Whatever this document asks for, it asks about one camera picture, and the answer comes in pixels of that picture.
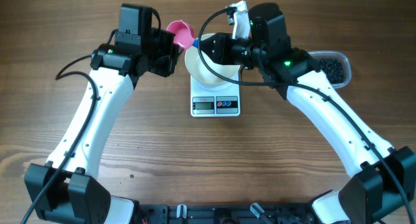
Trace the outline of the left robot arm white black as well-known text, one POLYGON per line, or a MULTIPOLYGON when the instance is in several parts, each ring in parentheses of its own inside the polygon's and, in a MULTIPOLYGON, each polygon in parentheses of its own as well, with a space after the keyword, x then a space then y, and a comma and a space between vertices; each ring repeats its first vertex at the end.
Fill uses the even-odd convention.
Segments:
POLYGON ((170 76, 179 56, 174 34, 153 27, 158 12, 123 4, 119 27, 90 56, 86 92, 63 139, 44 165, 24 176, 29 214, 56 223, 146 223, 138 201, 111 195, 97 180, 105 144, 139 78, 170 76))

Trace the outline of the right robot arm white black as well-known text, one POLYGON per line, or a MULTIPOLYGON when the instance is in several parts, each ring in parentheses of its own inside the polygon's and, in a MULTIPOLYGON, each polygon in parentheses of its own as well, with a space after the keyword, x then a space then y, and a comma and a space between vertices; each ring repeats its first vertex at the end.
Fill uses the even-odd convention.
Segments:
POLYGON ((318 62, 291 45, 285 16, 275 3, 247 11, 241 38, 218 32, 198 38, 203 65, 257 68, 263 86, 275 89, 305 114, 333 147, 349 176, 339 191, 328 191, 309 202, 315 223, 376 223, 404 207, 411 223, 415 194, 415 153, 395 149, 372 131, 337 94, 318 62))

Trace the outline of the pink scoop blue handle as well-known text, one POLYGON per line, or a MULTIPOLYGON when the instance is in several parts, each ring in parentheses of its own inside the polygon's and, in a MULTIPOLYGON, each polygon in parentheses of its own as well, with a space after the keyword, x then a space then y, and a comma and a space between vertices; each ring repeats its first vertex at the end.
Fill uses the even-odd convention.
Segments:
POLYGON ((187 22, 183 20, 173 21, 167 26, 166 30, 175 34, 174 43, 179 46, 181 51, 198 46, 194 29, 187 22))

